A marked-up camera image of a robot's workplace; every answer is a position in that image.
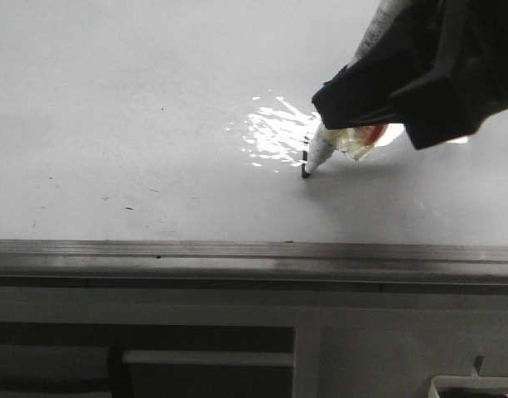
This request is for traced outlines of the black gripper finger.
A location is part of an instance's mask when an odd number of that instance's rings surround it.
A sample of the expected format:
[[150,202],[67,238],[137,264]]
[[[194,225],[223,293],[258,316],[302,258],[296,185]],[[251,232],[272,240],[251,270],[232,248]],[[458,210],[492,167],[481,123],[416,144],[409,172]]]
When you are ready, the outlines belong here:
[[438,47],[439,1],[381,1],[356,51],[312,97],[328,129],[397,123],[390,96],[428,71]]
[[390,100],[420,150],[476,133],[508,109],[508,1],[444,1],[430,69]]

